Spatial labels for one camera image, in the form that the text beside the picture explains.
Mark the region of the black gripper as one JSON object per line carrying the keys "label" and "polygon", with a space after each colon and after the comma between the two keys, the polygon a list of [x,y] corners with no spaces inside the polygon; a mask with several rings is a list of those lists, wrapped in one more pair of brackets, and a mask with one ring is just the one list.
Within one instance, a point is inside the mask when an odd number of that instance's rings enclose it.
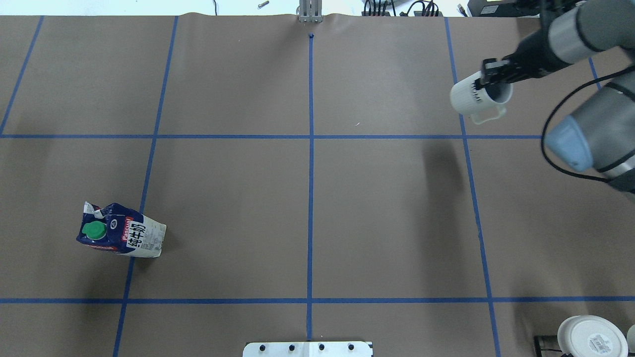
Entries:
{"label": "black gripper", "polygon": [[494,84],[512,84],[532,78],[533,50],[517,48],[503,59],[484,59],[481,64],[481,88]]}

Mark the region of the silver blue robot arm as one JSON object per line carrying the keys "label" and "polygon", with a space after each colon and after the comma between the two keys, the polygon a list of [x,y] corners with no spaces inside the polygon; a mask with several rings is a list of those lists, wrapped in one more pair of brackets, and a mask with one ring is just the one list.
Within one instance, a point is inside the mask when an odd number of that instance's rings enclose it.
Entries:
{"label": "silver blue robot arm", "polygon": [[[553,74],[620,48],[634,59],[632,0],[522,0],[540,27],[512,54],[484,59],[478,90]],[[541,131],[546,162],[566,176],[597,181],[634,198],[634,65],[581,84],[549,113]]]}

